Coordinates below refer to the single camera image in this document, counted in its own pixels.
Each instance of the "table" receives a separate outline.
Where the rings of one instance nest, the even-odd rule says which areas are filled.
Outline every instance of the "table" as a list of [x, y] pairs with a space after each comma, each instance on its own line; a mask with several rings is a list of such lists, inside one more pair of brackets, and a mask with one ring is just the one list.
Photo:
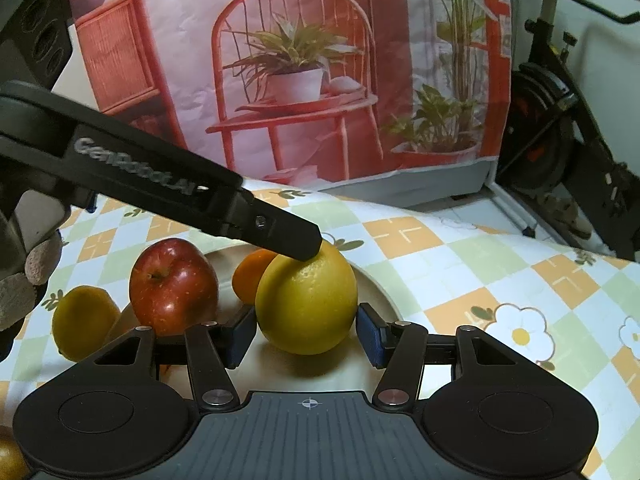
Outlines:
[[[600, 419], [584, 473], [593, 480], [640, 478], [640, 265], [320, 192], [255, 180], [245, 186], [317, 223], [402, 319], [433, 333], [476, 325], [581, 391]], [[106, 197], [94, 214], [74, 210], [60, 231], [65, 246], [47, 295], [0, 363], [2, 424], [11, 424], [28, 393], [72, 365], [50, 336], [62, 294], [100, 286], [122, 309], [131, 267], [155, 241], [185, 238], [205, 253], [241, 243]], [[447, 379], [428, 374], [425, 380], [433, 381], [429, 394]]]

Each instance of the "apple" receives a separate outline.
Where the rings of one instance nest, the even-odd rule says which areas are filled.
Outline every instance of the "apple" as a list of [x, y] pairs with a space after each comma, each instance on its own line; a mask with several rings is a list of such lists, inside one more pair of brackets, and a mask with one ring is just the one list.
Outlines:
[[167, 238], [146, 248], [136, 260], [129, 299], [141, 324], [159, 336], [178, 335], [214, 319], [218, 277], [195, 245]]

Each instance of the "metal rivet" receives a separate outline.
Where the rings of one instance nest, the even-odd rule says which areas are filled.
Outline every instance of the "metal rivet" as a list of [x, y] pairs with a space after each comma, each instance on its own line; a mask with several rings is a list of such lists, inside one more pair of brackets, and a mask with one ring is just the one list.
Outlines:
[[378, 400], [387, 406], [402, 406], [402, 404], [406, 404], [409, 401], [409, 394], [404, 390], [391, 388], [382, 390], [378, 394]]
[[234, 394], [229, 390], [216, 388], [202, 394], [202, 400], [211, 406], [224, 406], [234, 400]]

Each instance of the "flower pattern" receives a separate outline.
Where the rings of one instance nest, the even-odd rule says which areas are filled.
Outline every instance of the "flower pattern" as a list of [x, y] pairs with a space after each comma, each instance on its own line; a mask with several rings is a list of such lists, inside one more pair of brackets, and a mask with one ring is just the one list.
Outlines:
[[640, 324], [631, 316], [620, 327], [620, 341], [631, 350], [636, 359], [640, 359]]
[[551, 359], [556, 347], [539, 310], [505, 303], [496, 309], [494, 316], [495, 322], [489, 323], [485, 332], [530, 361], [543, 363]]

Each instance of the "screw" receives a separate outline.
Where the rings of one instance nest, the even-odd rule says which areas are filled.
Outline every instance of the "screw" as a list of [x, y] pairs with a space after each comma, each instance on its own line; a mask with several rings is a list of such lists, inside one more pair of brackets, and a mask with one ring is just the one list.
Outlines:
[[202, 394], [202, 400], [211, 406], [224, 406], [234, 400], [234, 394], [229, 390], [216, 388]]
[[575, 46], [578, 43], [578, 38], [569, 32], [565, 32], [562, 35], [562, 40], [569, 46]]
[[390, 388], [389, 390], [382, 390], [378, 394], [378, 400], [386, 406], [402, 406], [409, 401], [409, 394], [404, 390]]

